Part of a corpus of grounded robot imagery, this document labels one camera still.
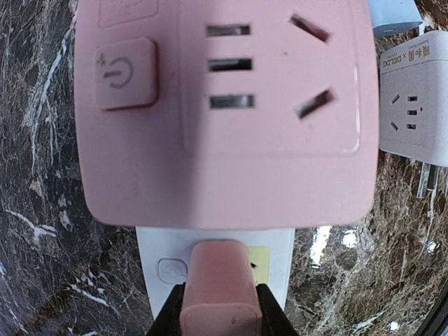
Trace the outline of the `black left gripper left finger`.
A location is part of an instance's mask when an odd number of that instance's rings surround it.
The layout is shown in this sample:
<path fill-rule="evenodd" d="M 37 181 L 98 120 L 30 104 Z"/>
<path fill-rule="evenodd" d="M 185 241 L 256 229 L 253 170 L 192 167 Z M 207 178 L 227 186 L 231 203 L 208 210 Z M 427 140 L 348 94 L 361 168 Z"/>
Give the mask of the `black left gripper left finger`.
<path fill-rule="evenodd" d="M 181 313 L 185 284 L 175 285 L 146 336 L 181 336 Z"/>

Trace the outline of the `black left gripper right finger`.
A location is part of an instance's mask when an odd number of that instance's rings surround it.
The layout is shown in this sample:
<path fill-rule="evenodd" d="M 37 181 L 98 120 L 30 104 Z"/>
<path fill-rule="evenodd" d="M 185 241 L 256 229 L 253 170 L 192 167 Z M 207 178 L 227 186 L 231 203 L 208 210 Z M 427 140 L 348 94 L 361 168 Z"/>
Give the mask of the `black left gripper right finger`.
<path fill-rule="evenodd" d="M 267 284 L 256 286 L 262 313 L 262 336 L 298 336 Z"/>

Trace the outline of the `small pink charger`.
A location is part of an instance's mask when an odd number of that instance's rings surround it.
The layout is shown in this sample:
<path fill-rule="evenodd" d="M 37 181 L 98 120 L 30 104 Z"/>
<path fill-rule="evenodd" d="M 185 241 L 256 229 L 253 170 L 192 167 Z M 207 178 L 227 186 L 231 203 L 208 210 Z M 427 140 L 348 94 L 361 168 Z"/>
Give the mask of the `small pink charger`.
<path fill-rule="evenodd" d="M 260 310 L 247 247 L 209 240 L 192 250 L 179 322 L 182 335 L 260 335 Z"/>

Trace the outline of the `white multicolour power strip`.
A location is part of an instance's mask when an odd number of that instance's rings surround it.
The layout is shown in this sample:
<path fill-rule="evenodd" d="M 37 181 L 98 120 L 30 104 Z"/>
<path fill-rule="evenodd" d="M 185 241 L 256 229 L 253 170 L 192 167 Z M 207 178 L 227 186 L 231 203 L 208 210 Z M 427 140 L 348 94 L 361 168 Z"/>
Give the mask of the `white multicolour power strip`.
<path fill-rule="evenodd" d="M 137 227 L 144 281 L 153 318 L 172 288 L 186 281 L 195 245 L 206 240 L 237 240 L 248 247 L 257 284 L 267 284 L 281 308 L 286 305 L 294 247 L 294 229 L 229 231 Z"/>

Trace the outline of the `pink cube socket adapter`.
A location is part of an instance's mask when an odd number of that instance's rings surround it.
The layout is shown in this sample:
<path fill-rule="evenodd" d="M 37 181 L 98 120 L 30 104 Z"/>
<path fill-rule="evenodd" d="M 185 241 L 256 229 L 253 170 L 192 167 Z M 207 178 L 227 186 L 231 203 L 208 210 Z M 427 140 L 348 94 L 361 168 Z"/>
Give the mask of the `pink cube socket adapter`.
<path fill-rule="evenodd" d="M 366 1 L 80 1 L 74 106 L 105 224 L 316 227 L 373 203 Z"/>

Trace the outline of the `white cube socket adapter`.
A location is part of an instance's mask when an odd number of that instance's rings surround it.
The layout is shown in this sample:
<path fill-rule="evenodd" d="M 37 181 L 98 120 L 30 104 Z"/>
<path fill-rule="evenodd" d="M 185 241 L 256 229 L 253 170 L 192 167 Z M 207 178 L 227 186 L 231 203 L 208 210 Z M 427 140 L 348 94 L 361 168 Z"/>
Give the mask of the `white cube socket adapter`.
<path fill-rule="evenodd" d="M 418 160 L 434 190 L 447 166 L 447 32 L 433 30 L 379 59 L 379 147 Z"/>

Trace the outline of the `small blue charger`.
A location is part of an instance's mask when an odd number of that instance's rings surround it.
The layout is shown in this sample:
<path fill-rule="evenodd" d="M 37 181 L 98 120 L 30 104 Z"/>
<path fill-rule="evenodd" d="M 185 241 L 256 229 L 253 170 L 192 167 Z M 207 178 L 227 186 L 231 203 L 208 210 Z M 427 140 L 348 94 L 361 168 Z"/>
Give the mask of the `small blue charger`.
<path fill-rule="evenodd" d="M 375 38 L 402 34 L 423 23 L 414 0 L 368 0 L 367 2 Z"/>

